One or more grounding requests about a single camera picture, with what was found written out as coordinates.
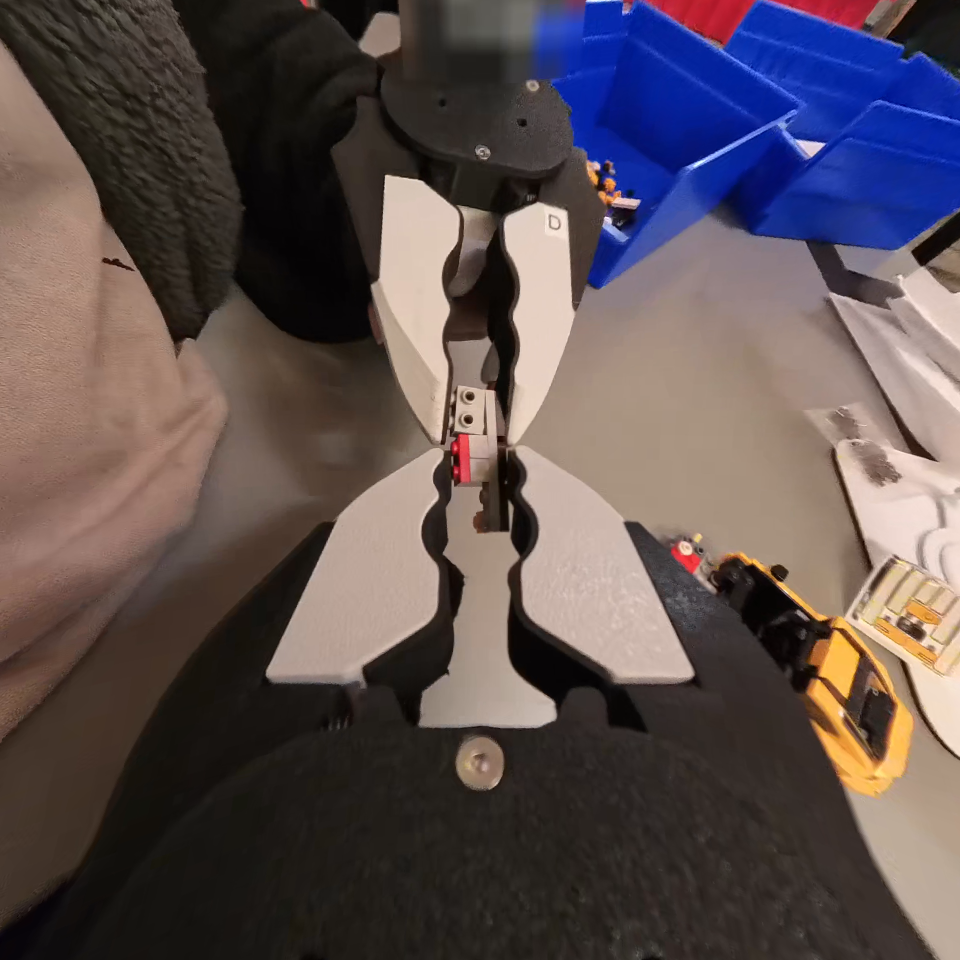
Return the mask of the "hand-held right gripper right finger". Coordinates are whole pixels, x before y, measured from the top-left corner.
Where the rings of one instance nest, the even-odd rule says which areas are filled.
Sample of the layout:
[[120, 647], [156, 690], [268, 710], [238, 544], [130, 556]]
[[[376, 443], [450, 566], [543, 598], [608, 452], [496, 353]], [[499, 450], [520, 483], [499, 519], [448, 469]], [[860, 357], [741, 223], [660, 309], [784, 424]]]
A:
[[621, 719], [635, 689], [694, 680], [678, 636], [623, 516], [584, 481], [529, 446], [509, 456], [508, 651], [521, 678], [559, 710], [597, 691]]

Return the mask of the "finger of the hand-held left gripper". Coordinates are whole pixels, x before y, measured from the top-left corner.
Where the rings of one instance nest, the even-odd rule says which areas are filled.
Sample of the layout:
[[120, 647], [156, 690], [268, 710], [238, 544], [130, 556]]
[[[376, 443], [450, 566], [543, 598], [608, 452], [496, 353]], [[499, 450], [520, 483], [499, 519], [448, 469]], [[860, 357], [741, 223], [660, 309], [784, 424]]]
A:
[[501, 406], [517, 446], [542, 408], [575, 317], [567, 210], [535, 202], [501, 222]]
[[425, 182], [385, 177], [379, 275], [370, 291], [393, 376], [433, 445], [445, 442], [448, 429], [447, 286], [462, 226], [459, 209]]

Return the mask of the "light grey lego bracket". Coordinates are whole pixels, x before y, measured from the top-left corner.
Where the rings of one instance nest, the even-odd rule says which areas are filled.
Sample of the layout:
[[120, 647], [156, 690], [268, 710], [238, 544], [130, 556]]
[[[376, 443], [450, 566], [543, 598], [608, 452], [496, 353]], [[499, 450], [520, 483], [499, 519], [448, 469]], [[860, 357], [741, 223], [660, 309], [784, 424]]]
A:
[[494, 390], [460, 385], [454, 388], [449, 418], [450, 436], [495, 436], [498, 400]]

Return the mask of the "person's pink garment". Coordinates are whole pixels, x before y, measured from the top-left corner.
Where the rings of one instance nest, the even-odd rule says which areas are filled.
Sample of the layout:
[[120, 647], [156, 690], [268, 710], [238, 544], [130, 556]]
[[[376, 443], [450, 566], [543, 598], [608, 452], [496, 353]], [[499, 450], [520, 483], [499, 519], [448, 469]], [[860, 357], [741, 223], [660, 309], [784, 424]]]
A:
[[190, 522], [227, 418], [2, 47], [1, 737]]

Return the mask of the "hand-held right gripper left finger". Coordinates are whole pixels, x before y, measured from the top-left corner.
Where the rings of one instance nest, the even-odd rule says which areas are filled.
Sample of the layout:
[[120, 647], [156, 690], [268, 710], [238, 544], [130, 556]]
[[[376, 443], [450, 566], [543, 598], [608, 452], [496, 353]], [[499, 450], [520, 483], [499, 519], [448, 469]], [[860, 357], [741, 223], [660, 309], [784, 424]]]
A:
[[390, 690], [422, 724], [454, 650], [458, 573], [446, 558], [450, 458], [429, 448], [333, 523], [266, 668], [274, 686]]

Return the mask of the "white book stand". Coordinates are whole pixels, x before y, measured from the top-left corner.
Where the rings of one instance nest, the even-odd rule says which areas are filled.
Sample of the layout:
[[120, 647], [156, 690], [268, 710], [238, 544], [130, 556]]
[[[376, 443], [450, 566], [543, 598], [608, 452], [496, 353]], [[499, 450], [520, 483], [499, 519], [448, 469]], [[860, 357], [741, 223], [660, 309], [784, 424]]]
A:
[[[893, 448], [891, 459], [903, 478], [891, 486], [874, 486], [846, 443], [833, 452], [870, 571], [884, 557], [896, 555], [948, 582], [959, 595], [958, 476], [937, 462]], [[898, 659], [924, 722], [957, 757], [959, 665], [956, 674], [941, 677]]]

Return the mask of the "white paper bag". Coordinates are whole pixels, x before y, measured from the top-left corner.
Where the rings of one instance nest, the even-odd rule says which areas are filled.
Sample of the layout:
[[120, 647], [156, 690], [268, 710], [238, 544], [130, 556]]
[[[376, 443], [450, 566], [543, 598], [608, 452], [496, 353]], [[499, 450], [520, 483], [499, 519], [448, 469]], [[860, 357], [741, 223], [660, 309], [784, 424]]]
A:
[[841, 294], [829, 300], [906, 430], [935, 460], [957, 470], [958, 383], [895, 311]]
[[900, 327], [945, 372], [959, 378], [959, 294], [927, 269], [899, 274], [888, 300]]

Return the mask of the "yellow lego car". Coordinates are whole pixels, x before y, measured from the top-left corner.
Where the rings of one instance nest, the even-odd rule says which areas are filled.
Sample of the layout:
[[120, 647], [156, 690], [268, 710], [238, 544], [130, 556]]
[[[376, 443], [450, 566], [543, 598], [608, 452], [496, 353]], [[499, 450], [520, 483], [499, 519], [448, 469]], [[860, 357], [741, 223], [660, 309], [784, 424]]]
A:
[[839, 781], [879, 797], [906, 772], [913, 715], [884, 665], [842, 616], [826, 616], [787, 583], [781, 564], [743, 553], [712, 560], [701, 534], [666, 540], [673, 558], [734, 611], [804, 706]]

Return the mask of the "person's left forearm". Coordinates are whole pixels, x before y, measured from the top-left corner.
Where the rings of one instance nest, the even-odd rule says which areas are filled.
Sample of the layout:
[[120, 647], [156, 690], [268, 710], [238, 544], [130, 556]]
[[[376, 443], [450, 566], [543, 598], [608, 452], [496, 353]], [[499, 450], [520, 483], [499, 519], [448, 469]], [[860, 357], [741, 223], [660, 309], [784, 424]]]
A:
[[174, 1], [206, 74], [244, 218], [235, 280], [313, 343], [371, 336], [370, 287], [331, 157], [380, 70], [359, 41], [397, 2]]

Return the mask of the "red plastic bin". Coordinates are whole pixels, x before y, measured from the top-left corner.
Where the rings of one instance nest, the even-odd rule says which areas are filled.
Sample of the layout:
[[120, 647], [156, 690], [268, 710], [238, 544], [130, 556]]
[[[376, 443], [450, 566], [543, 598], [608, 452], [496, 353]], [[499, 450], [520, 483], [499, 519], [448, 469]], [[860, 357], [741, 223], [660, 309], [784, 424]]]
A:
[[[878, 1], [776, 1], [816, 18], [859, 29]], [[668, 17], [710, 40], [726, 43], [754, 1], [649, 1]]]

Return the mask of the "clear plastic bag dark pieces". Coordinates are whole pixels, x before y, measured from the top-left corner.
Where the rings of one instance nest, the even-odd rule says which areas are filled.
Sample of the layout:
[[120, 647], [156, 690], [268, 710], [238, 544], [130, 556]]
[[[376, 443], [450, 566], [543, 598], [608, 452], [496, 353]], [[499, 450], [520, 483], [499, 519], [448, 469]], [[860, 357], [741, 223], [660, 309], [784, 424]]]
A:
[[846, 444], [869, 482], [876, 487], [899, 483], [904, 475], [891, 459], [889, 438], [859, 402], [803, 412], [818, 433], [836, 449]]

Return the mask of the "heap of orange lego pieces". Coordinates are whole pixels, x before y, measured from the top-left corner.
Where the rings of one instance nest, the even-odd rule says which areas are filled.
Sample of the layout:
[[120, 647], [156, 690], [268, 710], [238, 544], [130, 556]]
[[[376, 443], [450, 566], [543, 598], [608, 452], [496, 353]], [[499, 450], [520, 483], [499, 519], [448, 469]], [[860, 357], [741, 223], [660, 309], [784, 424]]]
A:
[[637, 218], [642, 205], [641, 199], [635, 195], [633, 189], [620, 188], [617, 168], [611, 160], [588, 159], [585, 170], [606, 209], [606, 222], [618, 230], [626, 230]]

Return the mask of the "lego sticker sheet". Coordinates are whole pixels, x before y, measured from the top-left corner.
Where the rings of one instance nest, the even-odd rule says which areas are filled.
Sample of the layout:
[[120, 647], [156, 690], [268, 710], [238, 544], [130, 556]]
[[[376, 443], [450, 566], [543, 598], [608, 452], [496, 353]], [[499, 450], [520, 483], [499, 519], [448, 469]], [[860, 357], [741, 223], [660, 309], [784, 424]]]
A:
[[882, 558], [845, 618], [863, 637], [907, 664], [941, 677], [958, 672], [958, 592], [908, 559]]

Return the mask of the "grey lego plate orange ends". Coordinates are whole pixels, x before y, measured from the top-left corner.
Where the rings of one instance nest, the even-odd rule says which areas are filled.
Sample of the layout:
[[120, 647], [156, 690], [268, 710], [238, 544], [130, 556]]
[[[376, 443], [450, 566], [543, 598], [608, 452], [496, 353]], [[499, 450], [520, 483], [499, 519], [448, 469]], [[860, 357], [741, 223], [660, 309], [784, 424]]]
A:
[[507, 533], [510, 508], [507, 490], [506, 445], [497, 435], [475, 436], [471, 441], [474, 483], [481, 504], [475, 527], [481, 533]]

